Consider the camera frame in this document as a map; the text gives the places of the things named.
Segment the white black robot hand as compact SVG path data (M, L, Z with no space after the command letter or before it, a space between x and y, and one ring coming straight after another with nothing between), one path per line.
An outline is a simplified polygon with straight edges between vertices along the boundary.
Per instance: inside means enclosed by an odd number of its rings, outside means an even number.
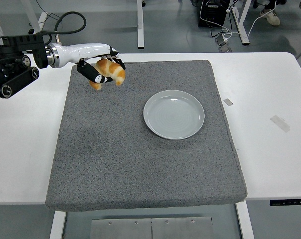
M93 86L115 81L121 85L125 80L125 65L119 58L119 52L107 44L87 43L71 46L53 44L54 67L61 68L67 63L76 63L77 70Z

